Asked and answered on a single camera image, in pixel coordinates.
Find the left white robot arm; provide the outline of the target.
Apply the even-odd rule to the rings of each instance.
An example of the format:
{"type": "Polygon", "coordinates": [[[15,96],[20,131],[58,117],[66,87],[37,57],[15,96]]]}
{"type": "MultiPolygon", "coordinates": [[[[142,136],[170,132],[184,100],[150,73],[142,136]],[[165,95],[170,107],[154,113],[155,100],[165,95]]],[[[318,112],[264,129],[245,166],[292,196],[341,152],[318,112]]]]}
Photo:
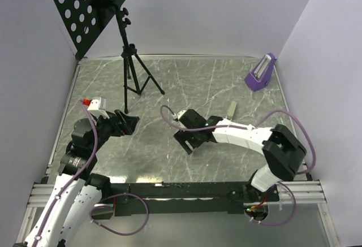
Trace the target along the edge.
{"type": "Polygon", "coordinates": [[[43,212],[29,235],[15,246],[70,246],[94,205],[112,195],[110,178],[92,172],[97,151],[110,137],[132,135],[139,120],[120,110],[87,111],[74,124],[43,212]]]}

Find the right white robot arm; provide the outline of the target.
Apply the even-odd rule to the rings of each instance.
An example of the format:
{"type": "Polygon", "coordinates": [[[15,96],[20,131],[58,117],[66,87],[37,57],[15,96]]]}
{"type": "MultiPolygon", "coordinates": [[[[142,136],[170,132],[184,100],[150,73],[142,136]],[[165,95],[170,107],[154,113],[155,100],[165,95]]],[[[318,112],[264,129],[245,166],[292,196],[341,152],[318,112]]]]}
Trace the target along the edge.
{"type": "Polygon", "coordinates": [[[205,119],[193,109],[178,112],[174,120],[180,125],[174,138],[188,154],[205,142],[213,142],[237,145],[264,156],[266,164],[252,174],[242,190],[251,201],[261,200],[279,181],[293,181],[307,152],[283,124],[260,128],[219,116],[205,119]]]}

